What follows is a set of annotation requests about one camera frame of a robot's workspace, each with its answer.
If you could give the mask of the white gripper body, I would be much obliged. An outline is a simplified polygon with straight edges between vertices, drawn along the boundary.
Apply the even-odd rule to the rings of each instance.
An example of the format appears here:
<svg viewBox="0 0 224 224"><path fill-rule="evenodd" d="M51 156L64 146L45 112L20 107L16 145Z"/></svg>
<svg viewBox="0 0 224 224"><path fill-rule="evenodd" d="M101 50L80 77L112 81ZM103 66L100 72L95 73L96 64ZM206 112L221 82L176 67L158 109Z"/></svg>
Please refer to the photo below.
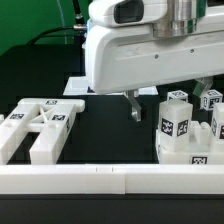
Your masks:
<svg viewBox="0 0 224 224"><path fill-rule="evenodd" d="M93 27L85 68L98 94L135 90L224 73L224 15L209 15L192 35L155 38L148 25Z"/></svg>

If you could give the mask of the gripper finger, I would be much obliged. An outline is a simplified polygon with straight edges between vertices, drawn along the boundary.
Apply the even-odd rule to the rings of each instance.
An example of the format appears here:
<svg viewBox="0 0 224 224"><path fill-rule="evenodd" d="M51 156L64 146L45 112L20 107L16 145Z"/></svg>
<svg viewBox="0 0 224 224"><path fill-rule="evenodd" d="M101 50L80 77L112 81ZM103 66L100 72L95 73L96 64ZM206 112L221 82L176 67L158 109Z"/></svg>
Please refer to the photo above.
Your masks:
<svg viewBox="0 0 224 224"><path fill-rule="evenodd" d="M202 97L213 85L212 77L203 77L196 79L196 86L193 94L197 97Z"/></svg>
<svg viewBox="0 0 224 224"><path fill-rule="evenodd" d="M128 99L129 103L132 106L132 112L131 112L132 117L136 122L140 122L142 108L136 100L136 98L139 96L139 91L128 90L124 92L124 96Z"/></svg>

